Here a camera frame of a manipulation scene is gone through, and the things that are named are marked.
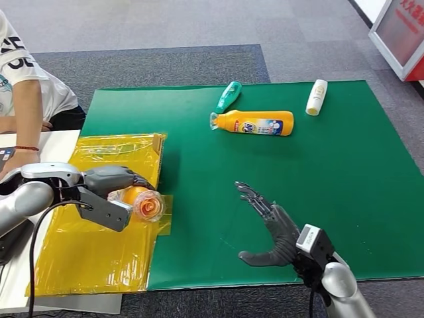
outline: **plastic wrap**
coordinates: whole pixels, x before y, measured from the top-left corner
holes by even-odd
[[[81,171],[121,164],[157,186],[163,140],[161,134],[80,138],[69,163]],[[171,207],[172,197],[164,198]],[[155,223],[132,215],[118,233],[83,220],[73,205],[58,208],[35,265],[35,295],[146,290],[156,236],[169,233],[170,211]]]
[[[114,191],[109,193],[107,200],[132,205],[134,216],[146,222],[157,222],[166,210],[165,200],[159,192],[141,186]]]

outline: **yellow bottle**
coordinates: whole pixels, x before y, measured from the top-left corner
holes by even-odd
[[[226,129],[232,133],[273,134],[288,136],[294,126],[291,111],[229,111],[210,114],[210,128]]]

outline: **green mat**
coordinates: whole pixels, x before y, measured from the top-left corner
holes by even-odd
[[[312,87],[245,85],[232,107],[293,111],[288,137],[210,131],[223,86],[100,89],[82,135],[168,134],[159,190],[174,195],[173,224],[158,238],[150,290],[300,282],[238,259],[272,244],[235,180],[325,229],[359,279],[424,275],[424,178],[399,136],[364,81],[329,83],[318,117],[305,114]]]

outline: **detergent bottle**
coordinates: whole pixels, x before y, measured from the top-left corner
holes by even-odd
[[[227,86],[220,101],[218,105],[215,108],[215,113],[222,114],[229,105],[234,103],[238,95],[241,92],[241,84],[238,81],[232,81],[229,86]]]
[[[291,111],[229,111],[226,114],[212,113],[210,128],[226,129],[232,133],[272,134],[288,136],[294,125]]]

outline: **green bottle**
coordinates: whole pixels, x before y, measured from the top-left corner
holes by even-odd
[[[240,93],[241,92],[241,84],[238,81],[232,81],[229,86],[227,86],[220,101],[217,108],[215,108],[215,113],[222,114],[225,112],[229,105],[232,104]]]

